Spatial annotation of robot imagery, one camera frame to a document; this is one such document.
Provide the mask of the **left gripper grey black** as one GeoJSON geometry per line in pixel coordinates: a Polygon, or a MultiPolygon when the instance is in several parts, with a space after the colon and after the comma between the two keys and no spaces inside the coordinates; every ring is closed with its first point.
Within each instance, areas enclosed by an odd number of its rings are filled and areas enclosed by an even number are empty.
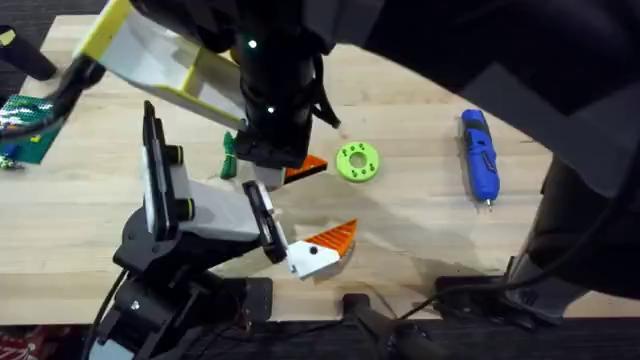
{"type": "Polygon", "coordinates": [[[256,180],[244,182],[236,192],[191,180],[184,167],[173,170],[175,195],[193,202],[193,218],[180,223],[178,229],[218,243],[256,242],[272,263],[286,258],[290,272],[300,279],[348,255],[358,229],[357,218],[287,246],[269,194],[284,185],[285,169],[254,166],[253,171],[256,180]]]}

